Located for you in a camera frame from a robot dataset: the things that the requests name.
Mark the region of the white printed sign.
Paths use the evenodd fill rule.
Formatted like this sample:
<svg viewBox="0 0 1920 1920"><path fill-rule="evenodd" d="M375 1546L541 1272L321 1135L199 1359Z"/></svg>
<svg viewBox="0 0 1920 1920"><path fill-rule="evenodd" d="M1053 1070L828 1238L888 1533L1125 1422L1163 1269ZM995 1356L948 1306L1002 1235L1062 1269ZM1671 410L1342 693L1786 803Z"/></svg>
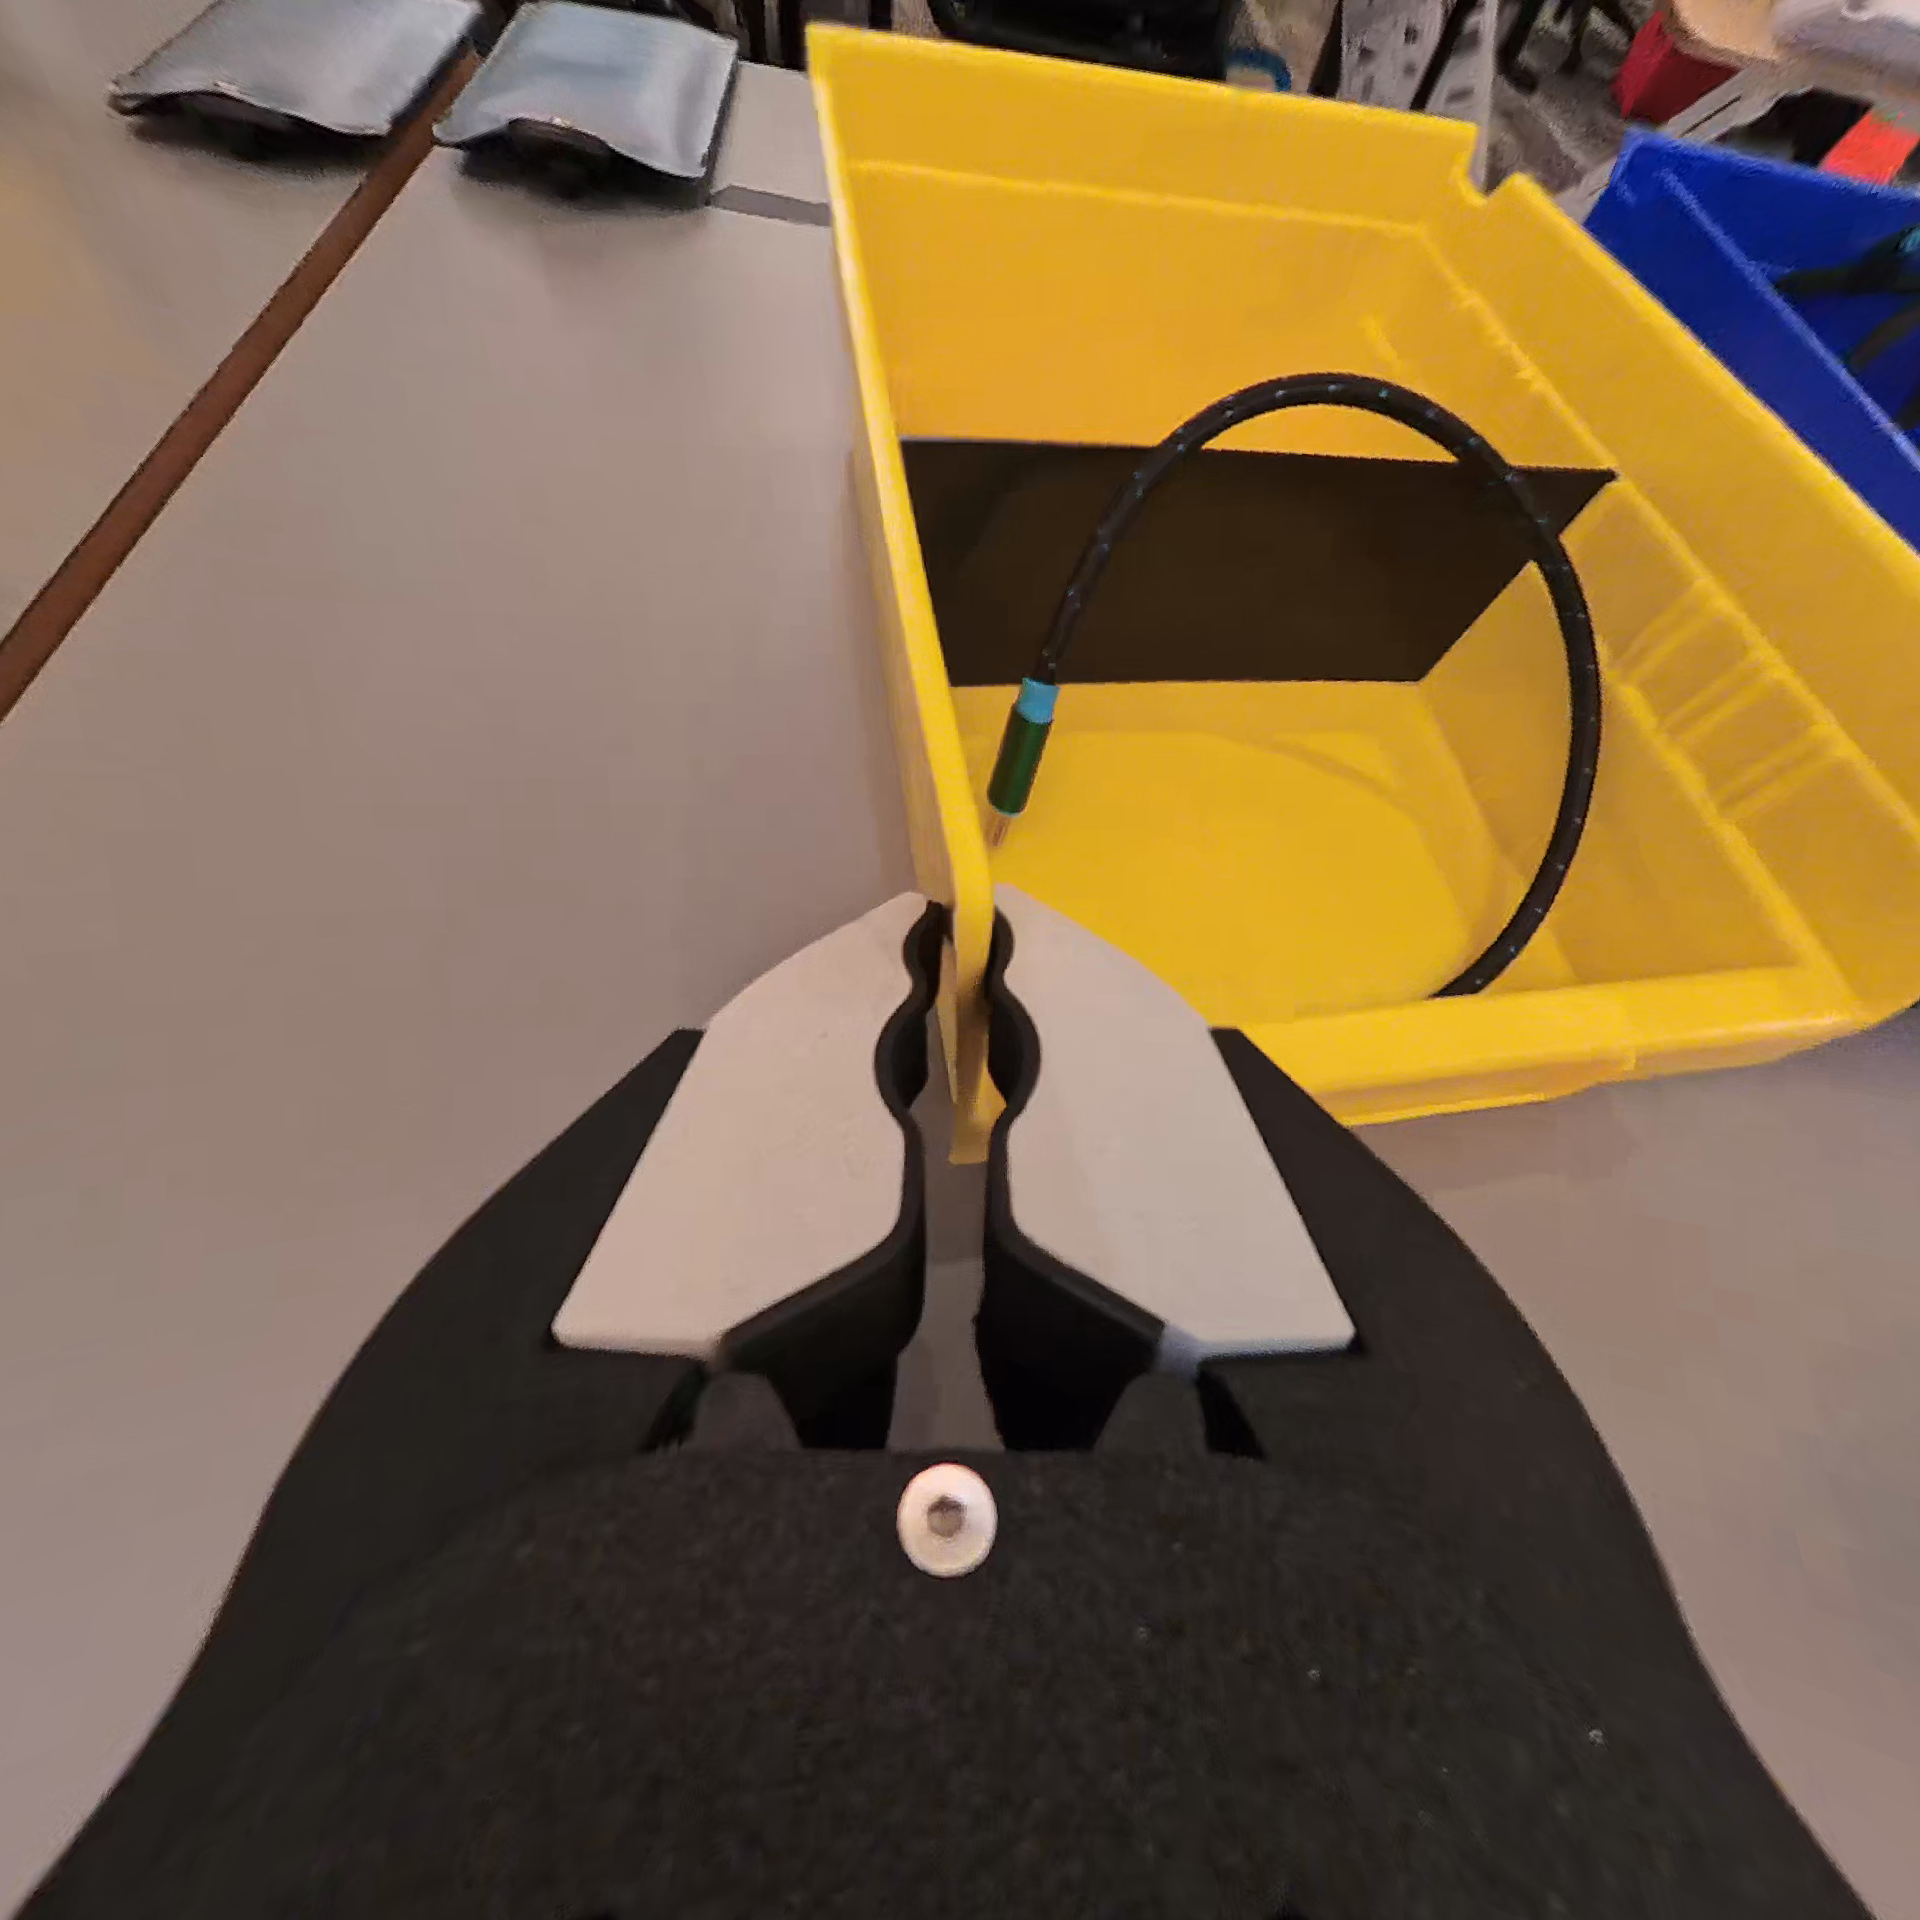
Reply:
<svg viewBox="0 0 1920 1920"><path fill-rule="evenodd" d="M1333 100L1438 113L1485 146L1495 110L1499 2L1333 2Z"/></svg>

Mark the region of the red floor bin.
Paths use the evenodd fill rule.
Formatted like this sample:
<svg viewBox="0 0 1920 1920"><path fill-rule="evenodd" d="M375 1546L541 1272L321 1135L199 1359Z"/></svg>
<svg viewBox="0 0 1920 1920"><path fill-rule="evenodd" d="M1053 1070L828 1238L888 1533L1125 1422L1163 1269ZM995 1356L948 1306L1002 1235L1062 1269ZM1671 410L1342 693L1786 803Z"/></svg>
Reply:
<svg viewBox="0 0 1920 1920"><path fill-rule="evenodd" d="M1686 52L1671 30L1668 10L1655 9L1628 40L1611 100L1628 126L1665 126L1733 76L1733 66Z"/></svg>

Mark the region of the yellow plastic bin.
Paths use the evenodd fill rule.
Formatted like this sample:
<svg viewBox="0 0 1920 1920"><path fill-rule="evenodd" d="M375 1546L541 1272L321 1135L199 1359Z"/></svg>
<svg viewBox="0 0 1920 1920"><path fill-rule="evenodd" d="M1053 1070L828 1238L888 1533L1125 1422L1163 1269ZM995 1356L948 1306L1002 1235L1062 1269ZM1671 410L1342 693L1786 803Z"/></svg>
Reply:
<svg viewBox="0 0 1920 1920"><path fill-rule="evenodd" d="M941 1023L986 1139L996 885L1131 952L1339 1119L1769 1063L1916 1006L1916 550L1532 179L1448 120L809 30L856 512ZM1408 385L1542 492L1603 680L1589 828L1516 906L1566 658L1512 583L1418 683L1066 683L999 849L1016 686L952 686L911 436L1139 446L1292 370Z"/></svg>

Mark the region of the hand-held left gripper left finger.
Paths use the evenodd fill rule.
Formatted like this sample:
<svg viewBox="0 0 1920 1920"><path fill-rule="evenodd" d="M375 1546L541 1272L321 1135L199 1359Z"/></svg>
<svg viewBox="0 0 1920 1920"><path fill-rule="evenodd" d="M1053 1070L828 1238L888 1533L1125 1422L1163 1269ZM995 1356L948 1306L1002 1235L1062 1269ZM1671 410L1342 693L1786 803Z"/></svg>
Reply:
<svg viewBox="0 0 1920 1920"><path fill-rule="evenodd" d="M709 1019L553 1315L563 1348L718 1359L893 1228L906 1136L878 1053L926 909L893 893Z"/></svg>

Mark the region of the grey pouches on table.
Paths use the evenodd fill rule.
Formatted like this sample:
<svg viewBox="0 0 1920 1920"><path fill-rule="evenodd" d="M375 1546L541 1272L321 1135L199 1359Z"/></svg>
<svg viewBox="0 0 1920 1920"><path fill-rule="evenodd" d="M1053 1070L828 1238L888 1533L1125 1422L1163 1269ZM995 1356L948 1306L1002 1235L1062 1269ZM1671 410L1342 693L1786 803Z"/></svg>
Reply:
<svg viewBox="0 0 1920 1920"><path fill-rule="evenodd" d="M208 2L108 82L108 108L383 140L485 15L485 2Z"/></svg>

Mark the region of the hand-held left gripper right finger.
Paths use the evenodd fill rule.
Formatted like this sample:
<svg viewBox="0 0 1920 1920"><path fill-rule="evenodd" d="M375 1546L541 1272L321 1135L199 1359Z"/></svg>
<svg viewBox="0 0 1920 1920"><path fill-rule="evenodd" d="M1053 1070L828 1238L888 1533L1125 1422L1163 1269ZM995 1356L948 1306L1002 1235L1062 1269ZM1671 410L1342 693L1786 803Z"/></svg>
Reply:
<svg viewBox="0 0 1920 1920"><path fill-rule="evenodd" d="M1199 1012L1059 909L996 885L996 1150L1019 1255L1143 1320L1163 1369L1356 1340Z"/></svg>

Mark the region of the blue plastic bin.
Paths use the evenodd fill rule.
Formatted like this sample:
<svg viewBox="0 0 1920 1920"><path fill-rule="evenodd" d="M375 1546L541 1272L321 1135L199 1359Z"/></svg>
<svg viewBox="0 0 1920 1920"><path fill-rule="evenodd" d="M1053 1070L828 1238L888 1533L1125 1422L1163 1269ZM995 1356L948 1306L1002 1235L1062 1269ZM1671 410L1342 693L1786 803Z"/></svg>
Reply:
<svg viewBox="0 0 1920 1920"><path fill-rule="evenodd" d="M1842 362L1901 299L1789 303L1771 289L1913 223L1912 188L1633 130L1586 228L1913 545L1916 335L1859 373Z"/></svg>

